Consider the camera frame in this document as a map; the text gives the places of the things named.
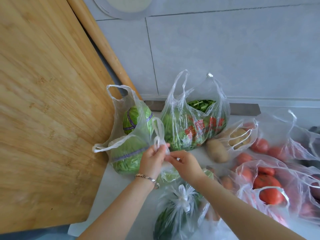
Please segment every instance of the white round object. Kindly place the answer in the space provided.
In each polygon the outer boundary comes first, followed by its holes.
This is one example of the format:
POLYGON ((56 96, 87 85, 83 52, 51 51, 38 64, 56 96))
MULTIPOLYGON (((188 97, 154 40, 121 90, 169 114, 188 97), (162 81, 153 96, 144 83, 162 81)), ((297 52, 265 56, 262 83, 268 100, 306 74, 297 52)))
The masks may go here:
POLYGON ((138 20, 152 15, 156 0, 94 0, 107 15, 118 19, 138 20))

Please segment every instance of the tile grout line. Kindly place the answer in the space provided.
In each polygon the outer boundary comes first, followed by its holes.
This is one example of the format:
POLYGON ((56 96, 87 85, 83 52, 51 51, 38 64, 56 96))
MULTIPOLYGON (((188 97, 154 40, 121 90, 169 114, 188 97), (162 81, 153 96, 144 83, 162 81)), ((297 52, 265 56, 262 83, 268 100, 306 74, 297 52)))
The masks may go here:
POLYGON ((152 56, 152 49, 151 49, 151 42, 150 42, 150 36, 148 31, 148 24, 147 24, 147 18, 145 17, 144 20, 146 21, 146 32, 148 33, 148 40, 149 40, 149 46, 150 46, 150 53, 151 53, 151 59, 152 59, 152 65, 153 65, 153 72, 154 72, 154 79, 155 79, 155 85, 157 87, 157 92, 159 95, 159 89, 158 89, 158 83, 157 83, 157 77, 156 77, 156 70, 155 70, 155 64, 153 62, 153 56, 152 56))
POLYGON ((174 14, 151 15, 150 17, 175 16, 175 15, 211 13, 211 12, 230 12, 230 11, 266 9, 266 8, 278 8, 278 7, 297 7, 297 6, 310 6, 310 5, 320 5, 320 3, 302 3, 302 4, 290 4, 290 5, 268 6, 268 7, 247 7, 247 8, 235 8, 235 9, 214 10, 214 11, 184 12, 184 13, 174 13, 174 14))

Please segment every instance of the bag of potatoes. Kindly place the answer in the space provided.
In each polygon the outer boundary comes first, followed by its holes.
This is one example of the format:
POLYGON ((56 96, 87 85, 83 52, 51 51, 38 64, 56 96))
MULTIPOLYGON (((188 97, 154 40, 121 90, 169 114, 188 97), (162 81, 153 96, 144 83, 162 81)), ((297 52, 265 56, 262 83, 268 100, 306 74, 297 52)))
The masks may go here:
POLYGON ((240 120, 207 140, 209 157, 216 163, 225 163, 248 149, 258 137, 258 123, 252 118, 240 120))

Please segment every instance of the bracelet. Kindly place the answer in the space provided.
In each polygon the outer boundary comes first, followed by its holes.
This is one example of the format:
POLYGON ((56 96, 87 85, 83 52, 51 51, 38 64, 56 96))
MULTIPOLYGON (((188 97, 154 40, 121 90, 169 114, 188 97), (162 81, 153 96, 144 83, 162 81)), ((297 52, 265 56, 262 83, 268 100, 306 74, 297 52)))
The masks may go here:
POLYGON ((136 174, 136 176, 134 176, 134 178, 136 178, 136 177, 143 177, 143 178, 149 179, 149 180, 151 180, 152 182, 154 182, 155 185, 156 185, 156 186, 154 187, 155 190, 157 190, 157 189, 160 188, 160 184, 159 184, 157 181, 155 181, 153 178, 151 178, 151 177, 148 177, 148 176, 146 176, 146 175, 144 175, 144 174, 140 174, 140 173, 138 173, 138 174, 136 174))

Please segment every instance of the wood grain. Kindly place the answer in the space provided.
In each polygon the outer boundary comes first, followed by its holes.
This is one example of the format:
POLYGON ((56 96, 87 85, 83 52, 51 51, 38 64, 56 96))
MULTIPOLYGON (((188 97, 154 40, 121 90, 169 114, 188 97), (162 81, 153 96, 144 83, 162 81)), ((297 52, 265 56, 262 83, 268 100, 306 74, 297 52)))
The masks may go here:
POLYGON ((102 55, 105 57, 106 61, 109 63, 115 74, 118 76, 119 80, 122 84, 129 86, 132 88, 136 94, 138 95, 139 99, 142 100, 139 92, 137 91, 136 87, 132 83, 131 79, 129 78, 126 70, 123 68, 122 64, 120 63, 118 57, 114 53, 113 49, 111 48, 109 42, 106 40, 106 37, 102 33, 101 29, 99 28, 98 24, 94 20, 93 16, 91 15, 89 9, 87 8, 86 4, 83 0, 67 0, 70 7, 80 20, 83 27, 86 29, 94 43, 99 48, 102 55))
POLYGON ((85 221, 113 81, 66 0, 1 0, 0 33, 0 233, 85 221))

